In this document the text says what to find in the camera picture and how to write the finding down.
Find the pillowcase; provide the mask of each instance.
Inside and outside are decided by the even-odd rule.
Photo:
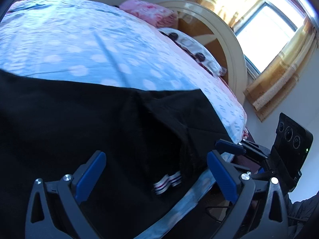
[[[119,8],[154,27],[173,27],[178,23],[177,13],[162,7],[140,0],[127,0],[119,6]]]
[[[207,48],[192,37],[174,28],[158,28],[158,30],[182,48],[189,50],[189,52],[195,55],[196,60],[202,63],[215,76],[223,76],[226,74],[227,69],[221,67]]]

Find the window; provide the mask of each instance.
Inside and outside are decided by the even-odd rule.
[[[265,0],[236,32],[248,70],[260,74],[302,26],[305,15],[290,0]]]

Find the white pillow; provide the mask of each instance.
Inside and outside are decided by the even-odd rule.
[[[182,48],[188,49],[214,75],[221,76],[226,74],[227,70],[221,67],[213,55],[192,37],[174,28],[158,28],[158,30],[165,33]]]

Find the light blue fabric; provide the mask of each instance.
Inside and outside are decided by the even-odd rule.
[[[211,76],[171,52],[147,24],[102,3],[25,0],[13,4],[0,23],[0,68],[21,76],[142,90],[200,88],[233,142],[241,141],[245,128],[243,112]],[[228,153],[224,157],[232,159]],[[165,217],[137,238],[161,238],[214,182],[210,171],[205,171]]]
[[[227,162],[233,159],[233,155],[229,153],[223,153],[221,156]],[[215,182],[211,171],[209,169],[205,170],[185,196],[164,217],[134,239],[162,238],[197,205],[198,201],[211,189]]]

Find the metal screw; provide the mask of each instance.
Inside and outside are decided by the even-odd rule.
[[[276,177],[272,177],[270,180],[271,180],[271,182],[272,182],[273,184],[278,184],[278,182],[279,182]]]
[[[244,180],[244,181],[248,181],[250,179],[250,176],[247,174],[247,173],[243,173],[241,175],[241,178]]]
[[[66,175],[63,176],[63,180],[66,181],[66,182],[69,181],[70,179],[72,179],[72,175],[71,174],[66,174]]]
[[[34,181],[35,184],[39,185],[42,183],[42,179],[41,178],[37,178],[35,181]]]

